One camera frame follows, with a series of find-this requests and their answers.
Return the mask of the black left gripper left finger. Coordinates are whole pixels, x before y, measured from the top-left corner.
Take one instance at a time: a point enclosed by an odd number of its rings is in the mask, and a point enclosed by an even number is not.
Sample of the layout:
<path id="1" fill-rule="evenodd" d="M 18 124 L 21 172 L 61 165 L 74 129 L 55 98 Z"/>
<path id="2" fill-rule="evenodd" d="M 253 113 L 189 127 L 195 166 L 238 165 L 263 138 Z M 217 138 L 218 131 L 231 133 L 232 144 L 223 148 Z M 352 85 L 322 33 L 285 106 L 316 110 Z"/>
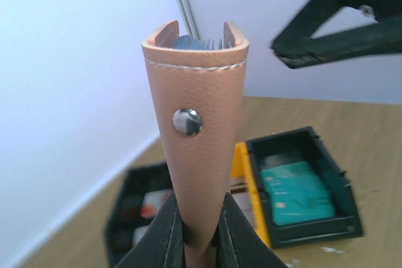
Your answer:
<path id="1" fill-rule="evenodd" d="M 169 195 L 142 239 L 116 267 L 185 267 L 182 218 L 174 193 Z"/>

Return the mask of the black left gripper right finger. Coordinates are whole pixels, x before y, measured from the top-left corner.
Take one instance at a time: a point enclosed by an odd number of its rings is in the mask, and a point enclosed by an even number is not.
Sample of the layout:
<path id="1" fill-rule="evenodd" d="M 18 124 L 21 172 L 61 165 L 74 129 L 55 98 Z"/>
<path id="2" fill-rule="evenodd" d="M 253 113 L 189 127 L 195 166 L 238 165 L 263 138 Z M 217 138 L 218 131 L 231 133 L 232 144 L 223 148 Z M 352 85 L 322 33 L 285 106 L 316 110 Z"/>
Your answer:
<path id="1" fill-rule="evenodd" d="M 286 268 L 258 237 L 231 194 L 224 198 L 217 227 L 217 267 Z"/>

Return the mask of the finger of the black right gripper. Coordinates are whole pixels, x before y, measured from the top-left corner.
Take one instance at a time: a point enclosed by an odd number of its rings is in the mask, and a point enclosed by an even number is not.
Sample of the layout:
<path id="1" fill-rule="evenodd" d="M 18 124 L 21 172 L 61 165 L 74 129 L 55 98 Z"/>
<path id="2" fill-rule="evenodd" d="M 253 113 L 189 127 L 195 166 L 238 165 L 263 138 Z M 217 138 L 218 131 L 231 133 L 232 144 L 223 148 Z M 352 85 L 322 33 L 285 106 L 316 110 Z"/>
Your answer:
<path id="1" fill-rule="evenodd" d="M 313 38 L 344 7 L 368 14 L 375 23 Z M 272 41 L 271 49 L 290 69 L 401 53 L 401 0 L 309 0 Z"/>

